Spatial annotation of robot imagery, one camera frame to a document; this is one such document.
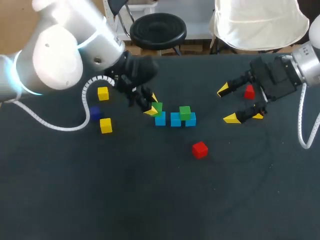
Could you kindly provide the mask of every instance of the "floor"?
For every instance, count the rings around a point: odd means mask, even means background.
[[[104,14],[102,0],[92,0]],[[28,42],[38,21],[32,0],[0,0],[0,53],[12,54]]]

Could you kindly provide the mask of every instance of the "green cube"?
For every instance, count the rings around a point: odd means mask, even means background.
[[[157,114],[152,115],[152,117],[161,117],[161,115],[162,115],[162,102],[152,102],[152,106],[158,112]]]
[[[191,119],[191,109],[189,106],[180,107],[180,120],[187,121]]]

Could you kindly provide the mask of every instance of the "red cube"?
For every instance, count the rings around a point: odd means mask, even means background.
[[[208,147],[203,141],[192,146],[192,153],[197,159],[202,159],[208,155]]]
[[[244,98],[245,99],[250,99],[250,100],[254,100],[255,99],[255,90],[254,90],[254,87],[249,84],[247,87],[246,87],[246,90],[245,90],[245,93],[244,93]]]

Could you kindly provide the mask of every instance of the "white chair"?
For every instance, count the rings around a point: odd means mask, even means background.
[[[308,29],[309,19],[300,11],[297,0],[215,0],[210,21],[213,39],[249,51],[290,46]]]

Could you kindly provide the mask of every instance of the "blue cube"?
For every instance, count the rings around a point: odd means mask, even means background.
[[[166,112],[163,111],[161,113],[161,116],[156,116],[154,119],[155,119],[156,126],[165,126],[166,125]]]
[[[196,113],[192,112],[191,113],[191,119],[185,121],[185,126],[186,127],[195,127],[196,124],[197,124]]]
[[[99,121],[101,119],[101,112],[98,106],[90,107],[90,119],[93,121]]]
[[[171,127],[181,127],[180,113],[172,112],[170,116],[171,116]]]

